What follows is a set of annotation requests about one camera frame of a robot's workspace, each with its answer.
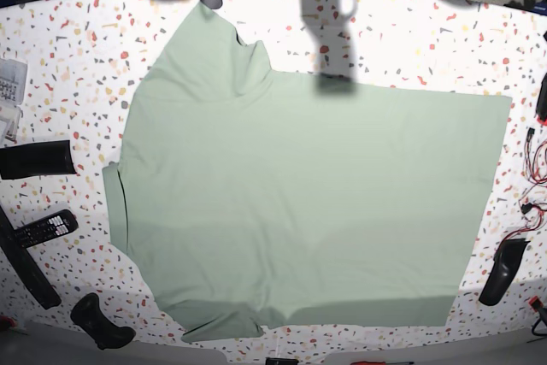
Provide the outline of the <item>black TV remote control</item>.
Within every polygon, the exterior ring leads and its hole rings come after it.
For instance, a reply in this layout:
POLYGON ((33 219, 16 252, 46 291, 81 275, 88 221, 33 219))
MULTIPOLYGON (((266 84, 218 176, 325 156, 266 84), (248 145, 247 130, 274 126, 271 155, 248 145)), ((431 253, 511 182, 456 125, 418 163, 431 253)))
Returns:
POLYGON ((73 233, 79 225, 73 213, 63 209, 57 213, 15 230, 16 243, 24 249, 73 233))

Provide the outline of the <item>long black bar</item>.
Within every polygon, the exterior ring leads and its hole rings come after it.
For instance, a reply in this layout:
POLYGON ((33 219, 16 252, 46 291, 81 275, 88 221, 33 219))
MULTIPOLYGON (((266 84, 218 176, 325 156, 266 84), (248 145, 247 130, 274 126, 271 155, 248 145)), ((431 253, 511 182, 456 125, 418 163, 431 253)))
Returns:
POLYGON ((51 309, 61 304, 60 296, 37 263, 26 249, 21 248, 16 242, 15 230, 3 209, 1 209, 1 249, 22 284, 44 309, 51 309))

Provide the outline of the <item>light green T-shirt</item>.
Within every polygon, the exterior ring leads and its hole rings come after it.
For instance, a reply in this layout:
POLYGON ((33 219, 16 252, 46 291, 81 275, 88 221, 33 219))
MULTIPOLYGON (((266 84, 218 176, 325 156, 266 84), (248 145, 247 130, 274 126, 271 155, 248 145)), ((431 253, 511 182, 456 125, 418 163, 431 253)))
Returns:
POLYGON ((271 68, 203 4, 103 170, 110 240, 187 343, 306 325, 441 327, 511 101, 271 68))

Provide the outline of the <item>black cylinder tube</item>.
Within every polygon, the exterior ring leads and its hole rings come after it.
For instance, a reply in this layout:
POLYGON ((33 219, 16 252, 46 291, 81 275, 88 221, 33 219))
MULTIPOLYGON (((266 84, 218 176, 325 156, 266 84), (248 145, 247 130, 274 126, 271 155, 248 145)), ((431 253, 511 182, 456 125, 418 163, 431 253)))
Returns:
POLYGON ((68 140, 2 148, 0 170, 3 180, 76 174, 68 140))

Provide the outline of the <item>black curved shell piece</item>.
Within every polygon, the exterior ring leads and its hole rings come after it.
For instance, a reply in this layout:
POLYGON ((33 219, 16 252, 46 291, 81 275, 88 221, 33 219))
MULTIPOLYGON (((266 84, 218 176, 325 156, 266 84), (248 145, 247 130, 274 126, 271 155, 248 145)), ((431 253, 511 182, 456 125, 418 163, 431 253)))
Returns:
POLYGON ((528 244, 524 238, 508 239, 500 244, 492 270, 479 296, 481 304, 495 306, 502 300, 520 268, 528 244))

